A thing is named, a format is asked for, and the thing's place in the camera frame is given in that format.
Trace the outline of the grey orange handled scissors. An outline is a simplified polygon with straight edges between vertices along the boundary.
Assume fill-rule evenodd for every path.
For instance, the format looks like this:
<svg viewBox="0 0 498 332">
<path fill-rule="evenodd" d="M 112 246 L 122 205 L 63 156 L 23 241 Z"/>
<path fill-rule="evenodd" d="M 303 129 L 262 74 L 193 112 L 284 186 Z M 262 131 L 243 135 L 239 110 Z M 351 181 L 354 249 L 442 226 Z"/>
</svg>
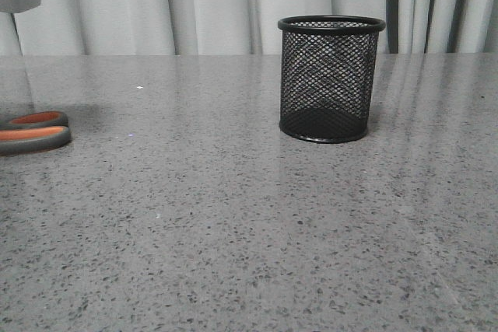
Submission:
<svg viewBox="0 0 498 332">
<path fill-rule="evenodd" d="M 27 114 L 1 124 L 1 156 L 44 152 L 71 140 L 68 116 L 61 111 Z"/>
</svg>

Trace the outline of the white pleated curtain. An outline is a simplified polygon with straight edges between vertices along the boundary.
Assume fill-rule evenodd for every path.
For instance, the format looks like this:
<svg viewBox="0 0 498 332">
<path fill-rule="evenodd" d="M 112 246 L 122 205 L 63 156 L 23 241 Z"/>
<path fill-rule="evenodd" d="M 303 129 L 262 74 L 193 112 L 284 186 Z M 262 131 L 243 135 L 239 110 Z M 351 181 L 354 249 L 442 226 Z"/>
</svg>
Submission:
<svg viewBox="0 0 498 332">
<path fill-rule="evenodd" d="M 41 0 L 1 16 L 4 55 L 276 54 L 287 16 L 383 19 L 383 53 L 494 52 L 497 0 Z"/>
</svg>

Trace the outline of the black mesh pen cup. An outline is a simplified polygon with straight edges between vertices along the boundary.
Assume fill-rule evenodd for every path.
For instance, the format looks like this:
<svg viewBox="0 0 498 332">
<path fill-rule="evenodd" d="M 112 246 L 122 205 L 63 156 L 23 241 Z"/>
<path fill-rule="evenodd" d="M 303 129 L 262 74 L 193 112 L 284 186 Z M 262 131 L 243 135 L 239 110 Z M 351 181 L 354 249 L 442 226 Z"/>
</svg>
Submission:
<svg viewBox="0 0 498 332">
<path fill-rule="evenodd" d="M 292 16 L 282 31 L 279 128 L 308 142 L 367 133 L 377 43 L 386 23 L 364 16 Z"/>
</svg>

